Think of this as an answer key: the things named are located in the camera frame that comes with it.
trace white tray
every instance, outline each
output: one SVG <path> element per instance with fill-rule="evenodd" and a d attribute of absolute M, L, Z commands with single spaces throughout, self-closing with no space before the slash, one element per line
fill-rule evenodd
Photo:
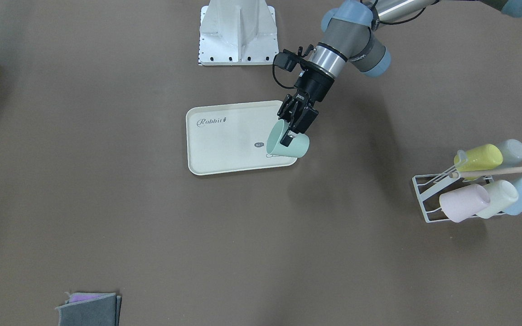
<path fill-rule="evenodd" d="M 186 116 L 188 169 L 195 175 L 287 167 L 296 158 L 267 154 L 281 101 L 195 107 Z"/>

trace light green cup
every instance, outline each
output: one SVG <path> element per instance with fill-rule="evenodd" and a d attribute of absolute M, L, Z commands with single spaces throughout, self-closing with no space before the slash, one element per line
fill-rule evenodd
<path fill-rule="evenodd" d="M 309 150 L 309 137 L 306 134 L 296 134 L 289 146 L 283 146 L 279 141 L 287 132 L 287 126 L 285 120 L 277 120 L 267 139 L 267 154 L 302 157 Z"/>

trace black cable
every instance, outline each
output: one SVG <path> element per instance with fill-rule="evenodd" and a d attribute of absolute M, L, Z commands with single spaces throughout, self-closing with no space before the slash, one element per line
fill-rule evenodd
<path fill-rule="evenodd" d="M 412 18 L 408 18 L 408 19 L 403 20 L 403 21 L 396 21 L 395 23 L 386 23 L 385 21 L 380 21 L 380 24 L 384 24 L 384 25 L 400 25 L 400 24 L 408 23 L 408 21 L 413 21 L 416 18 L 420 17 L 420 15 L 424 12 L 424 10 L 426 10 L 426 7 L 422 8 L 422 10 L 420 10 L 420 12 L 416 14 L 416 16 L 414 16 Z"/>
<path fill-rule="evenodd" d="M 287 86 L 283 85 L 282 83 L 280 83 L 280 82 L 277 80 L 277 77 L 275 76 L 275 64 L 273 64 L 273 79 L 275 80 L 275 82 L 276 82 L 279 86 L 281 86 L 281 87 L 283 87 L 283 88 L 285 88 L 285 89 L 295 89 L 295 87 L 287 87 Z"/>

